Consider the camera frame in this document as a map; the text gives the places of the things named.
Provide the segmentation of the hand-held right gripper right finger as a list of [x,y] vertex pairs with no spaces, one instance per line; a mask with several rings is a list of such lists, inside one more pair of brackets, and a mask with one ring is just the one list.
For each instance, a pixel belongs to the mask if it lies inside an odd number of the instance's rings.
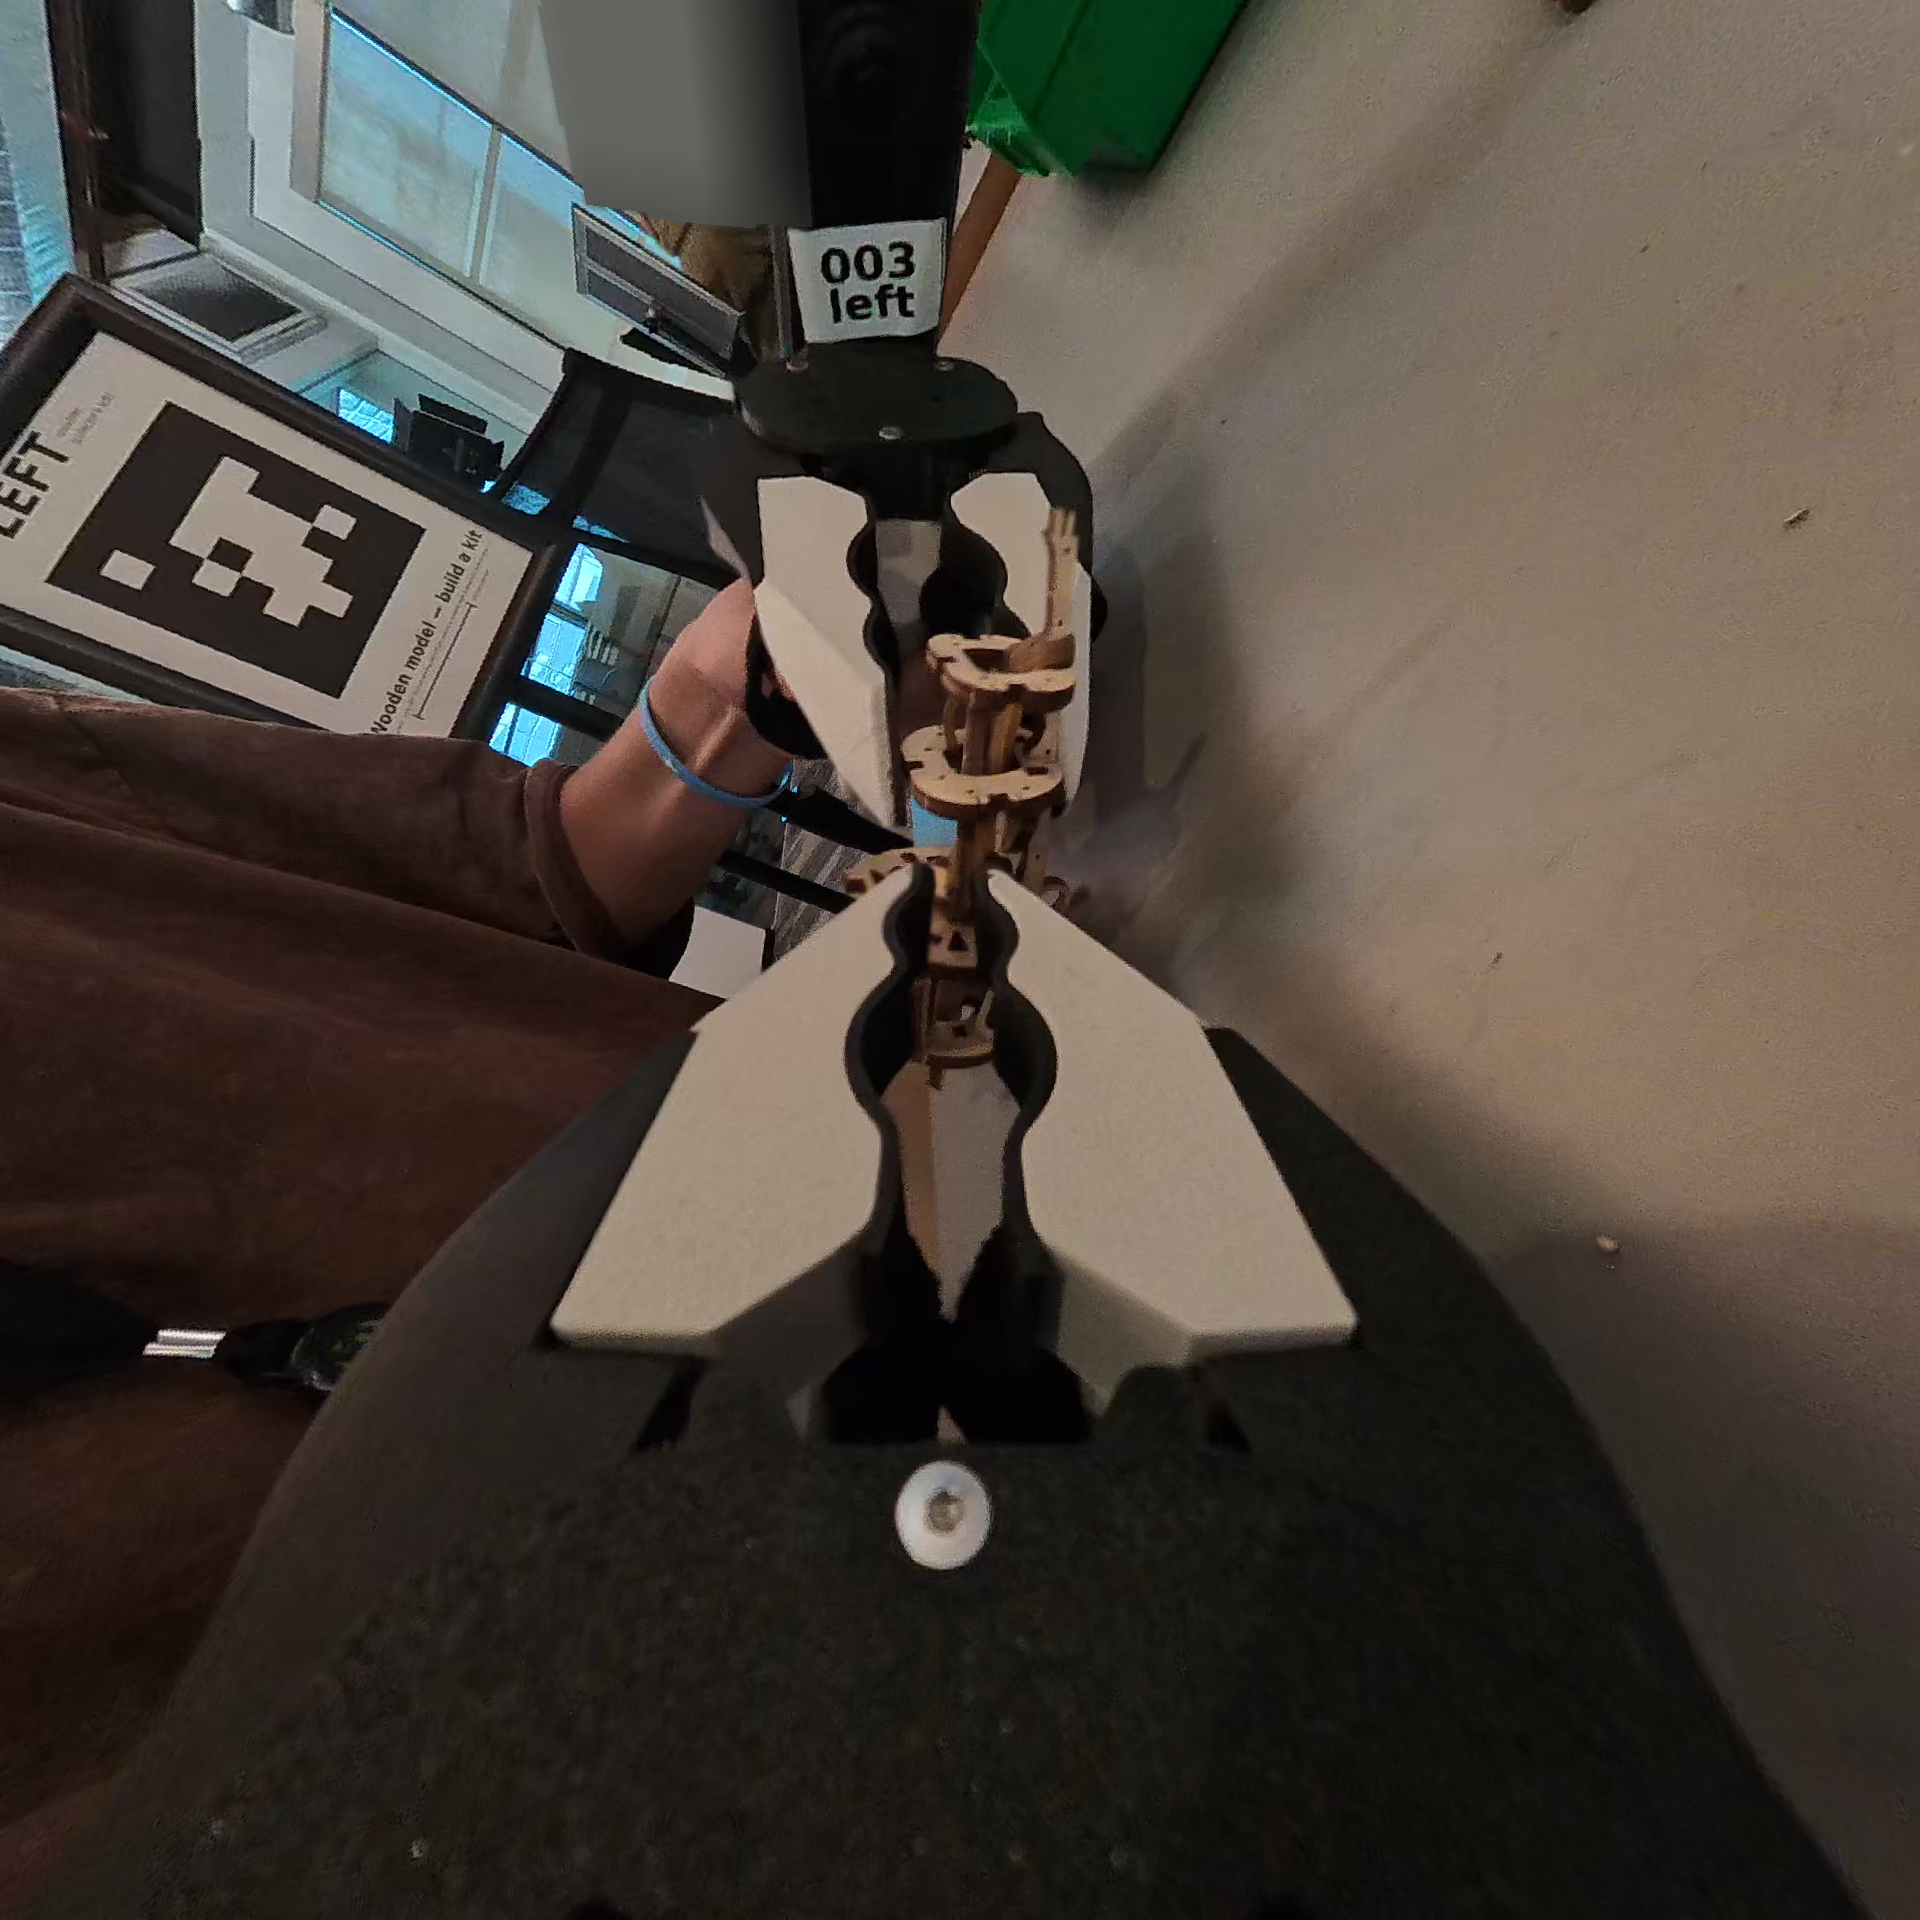
[[1003,1006],[1051,1059],[1016,1166],[1063,1364],[1111,1402],[1145,1366],[1349,1344],[1355,1308],[1195,1013],[1011,875],[990,899]]

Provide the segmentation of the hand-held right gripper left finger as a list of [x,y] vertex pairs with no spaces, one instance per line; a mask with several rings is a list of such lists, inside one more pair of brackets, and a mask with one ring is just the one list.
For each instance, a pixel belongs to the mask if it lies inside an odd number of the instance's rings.
[[717,1363],[829,1428],[833,1374],[939,1302],[885,1107],[930,906],[896,871],[696,1024],[552,1312],[563,1349]]

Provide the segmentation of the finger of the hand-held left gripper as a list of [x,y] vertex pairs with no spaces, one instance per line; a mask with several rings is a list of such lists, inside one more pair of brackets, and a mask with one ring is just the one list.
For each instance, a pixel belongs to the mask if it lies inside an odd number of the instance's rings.
[[1078,517],[1058,509],[1033,474],[984,474],[945,515],[933,573],[933,631],[1038,636],[1089,643],[1089,562]]
[[784,474],[758,482],[758,511],[754,603],[776,675],[850,796],[901,831],[894,686],[869,645],[874,591],[854,566],[869,504],[824,477]]

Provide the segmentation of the wooden model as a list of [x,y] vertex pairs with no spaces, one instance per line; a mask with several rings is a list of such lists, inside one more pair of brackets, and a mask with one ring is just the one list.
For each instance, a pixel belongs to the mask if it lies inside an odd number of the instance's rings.
[[935,636],[929,659],[945,715],[904,744],[911,798],[954,827],[946,848],[901,848],[861,860],[849,899],[865,899],[896,872],[930,878],[929,938],[919,959],[915,1056],[939,1083],[946,1070],[995,1056],[992,984],[982,946],[982,910],[1002,875],[1046,885],[1043,821],[1065,803],[1065,711],[1078,692],[1072,624],[1080,573],[1078,517],[1050,507],[1041,612],[1030,636]]

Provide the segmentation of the person's left forearm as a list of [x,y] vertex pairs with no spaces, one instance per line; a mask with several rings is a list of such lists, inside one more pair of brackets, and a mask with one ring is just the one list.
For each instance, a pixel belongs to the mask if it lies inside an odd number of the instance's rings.
[[637,712],[560,794],[563,842],[631,946],[694,906],[751,815],[689,794],[656,758]]

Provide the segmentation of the person's left hand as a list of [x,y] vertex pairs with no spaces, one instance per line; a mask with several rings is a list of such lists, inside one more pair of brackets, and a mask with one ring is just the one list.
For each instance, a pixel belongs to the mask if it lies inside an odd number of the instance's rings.
[[752,584],[734,580],[686,624],[655,671],[662,732],[710,782],[761,794],[791,762],[749,715]]

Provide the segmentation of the blue wristband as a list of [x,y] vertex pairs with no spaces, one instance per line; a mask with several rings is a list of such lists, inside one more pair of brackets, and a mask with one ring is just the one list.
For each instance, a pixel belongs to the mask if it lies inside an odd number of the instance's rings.
[[655,750],[662,765],[689,794],[694,794],[701,800],[706,800],[711,805],[728,807],[728,808],[734,808],[734,811],[759,811],[759,808],[776,808],[778,803],[783,803],[790,794],[798,790],[797,788],[797,768],[794,768],[791,762],[786,764],[786,768],[783,768],[781,779],[776,779],[768,788],[763,788],[759,794],[752,794],[752,796],[744,796],[744,794],[737,794],[731,788],[725,788],[721,783],[710,782],[691,764],[686,764],[683,756],[680,756],[674,744],[669,740],[665,732],[662,732],[662,725],[658,725],[658,717],[656,717],[655,686],[656,686],[655,678],[648,678],[643,683],[639,702],[637,702],[637,715],[640,720],[643,736],[650,743],[650,747]]

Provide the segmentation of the green plastic bin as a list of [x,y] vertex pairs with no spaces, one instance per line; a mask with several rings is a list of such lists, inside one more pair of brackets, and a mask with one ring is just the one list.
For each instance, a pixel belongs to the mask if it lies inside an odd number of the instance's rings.
[[968,131],[1023,175],[1147,173],[1242,2],[985,2]]

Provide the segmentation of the white louvered unit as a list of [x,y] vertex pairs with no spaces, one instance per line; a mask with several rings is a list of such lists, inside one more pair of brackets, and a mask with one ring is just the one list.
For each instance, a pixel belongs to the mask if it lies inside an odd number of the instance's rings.
[[683,267],[585,203],[569,207],[579,295],[626,326],[625,340],[665,363],[734,380],[752,370],[744,314]]

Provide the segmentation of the black framed marker sign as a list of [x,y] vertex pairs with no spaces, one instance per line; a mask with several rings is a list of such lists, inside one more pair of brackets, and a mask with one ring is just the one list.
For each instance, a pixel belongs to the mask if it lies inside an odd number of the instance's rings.
[[70,678],[487,740],[571,547],[81,277],[5,344],[5,652]]

